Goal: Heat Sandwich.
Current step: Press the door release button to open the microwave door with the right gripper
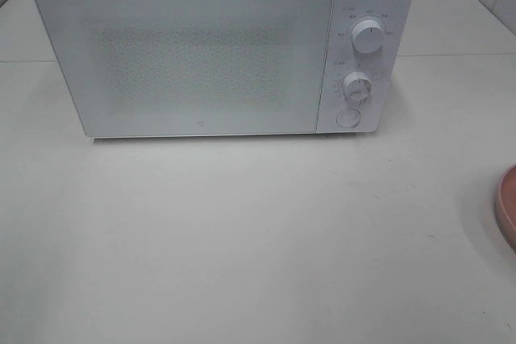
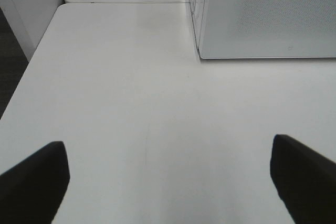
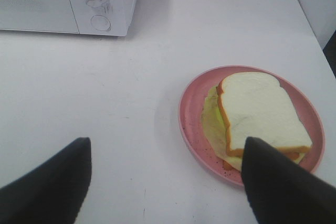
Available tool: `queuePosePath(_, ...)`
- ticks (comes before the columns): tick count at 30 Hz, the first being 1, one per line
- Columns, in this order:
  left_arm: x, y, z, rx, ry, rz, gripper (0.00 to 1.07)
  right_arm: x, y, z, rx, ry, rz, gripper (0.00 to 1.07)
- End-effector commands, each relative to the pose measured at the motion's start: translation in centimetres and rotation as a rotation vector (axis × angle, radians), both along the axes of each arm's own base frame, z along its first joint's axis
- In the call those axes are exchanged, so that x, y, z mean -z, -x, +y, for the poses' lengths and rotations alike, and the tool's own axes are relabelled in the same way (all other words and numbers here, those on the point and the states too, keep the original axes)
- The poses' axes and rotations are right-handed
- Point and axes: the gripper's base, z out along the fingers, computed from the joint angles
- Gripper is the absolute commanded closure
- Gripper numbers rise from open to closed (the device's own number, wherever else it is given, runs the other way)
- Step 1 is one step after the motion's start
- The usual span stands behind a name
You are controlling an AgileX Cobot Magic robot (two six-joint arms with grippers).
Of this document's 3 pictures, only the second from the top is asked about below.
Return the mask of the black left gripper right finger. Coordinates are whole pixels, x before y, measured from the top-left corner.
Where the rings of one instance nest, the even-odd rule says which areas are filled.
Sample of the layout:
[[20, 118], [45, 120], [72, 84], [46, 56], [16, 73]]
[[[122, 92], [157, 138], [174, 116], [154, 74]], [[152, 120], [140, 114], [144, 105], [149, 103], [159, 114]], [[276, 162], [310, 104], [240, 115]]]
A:
[[335, 162], [289, 135], [276, 135], [270, 177], [295, 223], [335, 223]]

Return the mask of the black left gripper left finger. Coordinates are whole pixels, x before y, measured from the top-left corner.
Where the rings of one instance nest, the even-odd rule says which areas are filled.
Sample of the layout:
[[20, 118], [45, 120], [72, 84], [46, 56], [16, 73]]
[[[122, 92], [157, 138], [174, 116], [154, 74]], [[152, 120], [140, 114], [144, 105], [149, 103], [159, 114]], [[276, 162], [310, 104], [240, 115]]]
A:
[[65, 145], [50, 142], [1, 174], [1, 223], [52, 223], [69, 182]]

